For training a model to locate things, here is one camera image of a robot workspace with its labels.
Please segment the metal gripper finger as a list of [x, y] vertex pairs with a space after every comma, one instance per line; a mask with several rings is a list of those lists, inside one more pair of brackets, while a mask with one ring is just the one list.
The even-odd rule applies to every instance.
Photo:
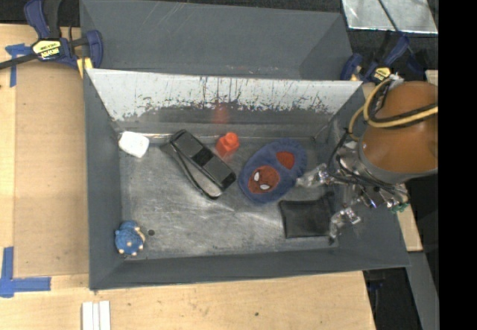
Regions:
[[345, 226], [354, 226], [361, 222], [361, 218], [351, 207], [347, 207], [336, 212], [329, 222], [329, 239], [335, 240]]
[[304, 188], [317, 188], [329, 183], [330, 175], [326, 164], [320, 164], [296, 179], [296, 186]]

